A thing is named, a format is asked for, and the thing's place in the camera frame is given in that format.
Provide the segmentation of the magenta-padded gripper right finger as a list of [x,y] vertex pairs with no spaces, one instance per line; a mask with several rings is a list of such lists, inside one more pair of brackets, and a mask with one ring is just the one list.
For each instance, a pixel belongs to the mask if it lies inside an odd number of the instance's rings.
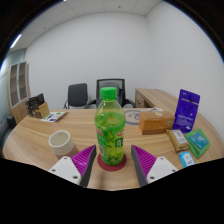
[[156,157],[135,145],[131,146],[131,156],[141,187],[178,171],[165,157]]

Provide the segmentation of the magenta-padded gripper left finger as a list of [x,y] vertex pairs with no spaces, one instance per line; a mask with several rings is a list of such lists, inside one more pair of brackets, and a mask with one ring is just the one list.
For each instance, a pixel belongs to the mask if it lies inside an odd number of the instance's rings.
[[95,157],[96,146],[92,145],[72,157],[62,157],[49,172],[81,187],[87,187]]

